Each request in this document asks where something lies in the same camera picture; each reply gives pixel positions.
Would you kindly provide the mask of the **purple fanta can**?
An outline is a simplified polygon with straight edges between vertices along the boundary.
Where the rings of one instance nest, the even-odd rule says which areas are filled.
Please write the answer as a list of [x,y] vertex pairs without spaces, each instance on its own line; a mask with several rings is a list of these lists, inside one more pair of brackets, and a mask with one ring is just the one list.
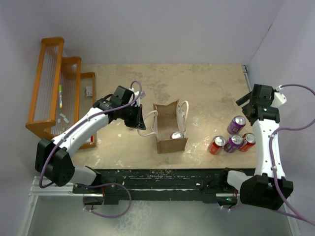
[[235,116],[227,127],[229,134],[238,134],[246,125],[246,119],[243,116]]
[[173,132],[170,135],[171,139],[180,139],[180,138],[183,138],[183,137],[184,137],[184,135],[180,131]]
[[239,147],[242,146],[243,138],[239,134],[232,134],[226,141],[223,149],[228,153],[235,152]]

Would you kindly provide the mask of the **red coca-cola can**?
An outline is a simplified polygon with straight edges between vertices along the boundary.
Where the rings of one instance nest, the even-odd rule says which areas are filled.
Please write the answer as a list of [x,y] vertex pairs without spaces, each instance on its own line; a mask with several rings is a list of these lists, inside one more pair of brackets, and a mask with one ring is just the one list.
[[217,155],[221,152],[225,144],[226,139],[223,136],[215,136],[208,146],[208,151],[213,155]]
[[239,151],[246,152],[255,145],[255,135],[253,133],[246,133],[242,136],[242,145],[238,148]]

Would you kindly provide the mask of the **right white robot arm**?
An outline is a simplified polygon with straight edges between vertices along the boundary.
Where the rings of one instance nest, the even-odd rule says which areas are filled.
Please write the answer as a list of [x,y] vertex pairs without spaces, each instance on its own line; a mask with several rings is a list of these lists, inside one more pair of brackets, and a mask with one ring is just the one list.
[[227,168],[219,187],[223,192],[238,190],[242,204],[278,210],[293,192],[293,183],[286,180],[279,151],[279,106],[285,102],[286,97],[278,90],[259,84],[236,101],[253,129],[256,168],[253,176]]

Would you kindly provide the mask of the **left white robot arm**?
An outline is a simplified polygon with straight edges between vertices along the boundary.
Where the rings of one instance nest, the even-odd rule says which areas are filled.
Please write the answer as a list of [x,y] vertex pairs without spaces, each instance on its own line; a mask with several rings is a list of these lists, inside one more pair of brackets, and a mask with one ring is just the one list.
[[145,130],[141,99],[143,90],[118,86],[113,94],[97,100],[78,122],[52,140],[42,139],[37,145],[35,170],[40,173],[39,186],[45,188],[43,179],[64,186],[67,183],[83,185],[89,192],[100,190],[102,177],[91,167],[76,167],[72,162],[77,150],[98,130],[112,121],[122,119],[126,127]]

